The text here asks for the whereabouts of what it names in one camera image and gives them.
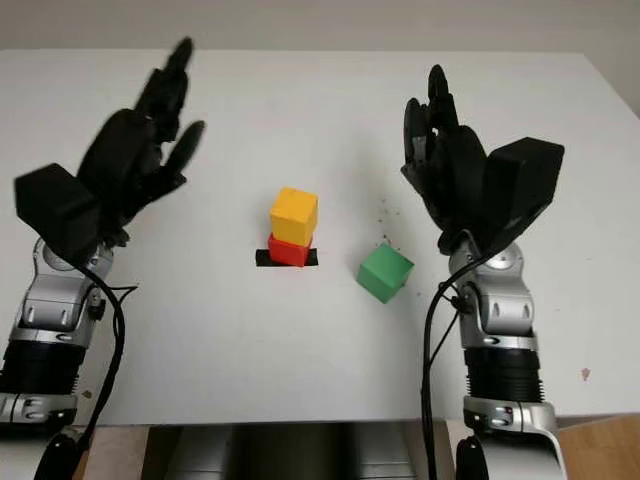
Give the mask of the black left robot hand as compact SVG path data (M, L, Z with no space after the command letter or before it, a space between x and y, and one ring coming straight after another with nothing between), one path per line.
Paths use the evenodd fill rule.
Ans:
M186 182L183 170L206 129L197 120L179 131L193 49L189 37L176 45L165 65L152 71L134 107L106 121L81 162L77 178L100 204L98 235L109 247L124 247L124 227Z

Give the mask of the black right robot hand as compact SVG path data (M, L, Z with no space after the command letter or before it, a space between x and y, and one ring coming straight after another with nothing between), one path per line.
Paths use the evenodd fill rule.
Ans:
M410 99L403 123L401 173L441 230L439 251L452 254L471 236L486 154L476 133L459 122L443 68L428 75L428 102Z

